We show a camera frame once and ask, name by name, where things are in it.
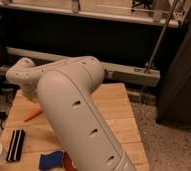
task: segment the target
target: wooden tabletop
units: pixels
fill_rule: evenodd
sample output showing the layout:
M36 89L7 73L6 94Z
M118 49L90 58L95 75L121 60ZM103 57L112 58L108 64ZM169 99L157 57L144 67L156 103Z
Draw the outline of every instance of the wooden tabletop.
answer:
M149 171L133 111L123 84L102 84L92 98L102 116L115 133L138 171ZM24 122L25 115L39 105L28 101L17 92L0 141L7 150L13 130L24 129L26 137L21 160L0 166L0 171L37 171L41 154L63 149L44 114Z

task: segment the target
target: floor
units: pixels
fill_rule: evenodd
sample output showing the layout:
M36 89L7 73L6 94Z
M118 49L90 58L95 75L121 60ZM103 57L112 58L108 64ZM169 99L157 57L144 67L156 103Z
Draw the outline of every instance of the floor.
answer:
M2 110L8 113L9 101L3 96L1 103ZM191 129L175 124L157 125L155 106L131 104L151 171L191 171Z

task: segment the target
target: blue object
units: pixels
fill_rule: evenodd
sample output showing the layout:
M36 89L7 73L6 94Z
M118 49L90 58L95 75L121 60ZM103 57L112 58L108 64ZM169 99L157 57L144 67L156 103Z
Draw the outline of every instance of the blue object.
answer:
M63 156L64 153L62 151L54 151L53 153L47 155L41 154L39 161L39 169L48 170L54 167L63 168Z

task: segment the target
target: ventilation hole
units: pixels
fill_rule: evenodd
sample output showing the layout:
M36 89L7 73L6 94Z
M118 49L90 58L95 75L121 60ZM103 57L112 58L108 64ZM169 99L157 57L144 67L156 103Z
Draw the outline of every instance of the ventilation hole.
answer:
M73 104L72 104L72 107L77 107L81 104L81 101L80 100L77 100L75 101Z
M90 132L89 136L92 138L92 137L95 137L95 135L98 133L98 129L94 129Z
M113 160L114 160L114 156L111 156L111 157L109 157L108 159L107 159L107 165L111 165L112 163L113 163Z
M29 64L30 62L28 60L25 60L25 63Z

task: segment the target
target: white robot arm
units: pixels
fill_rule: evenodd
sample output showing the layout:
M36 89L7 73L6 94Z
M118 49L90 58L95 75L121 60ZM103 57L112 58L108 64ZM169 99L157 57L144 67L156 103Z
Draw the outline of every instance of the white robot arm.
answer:
M6 74L23 94L38 101L78 171L136 171L95 107L90 94L104 70L93 57L68 58L35 67L19 60Z

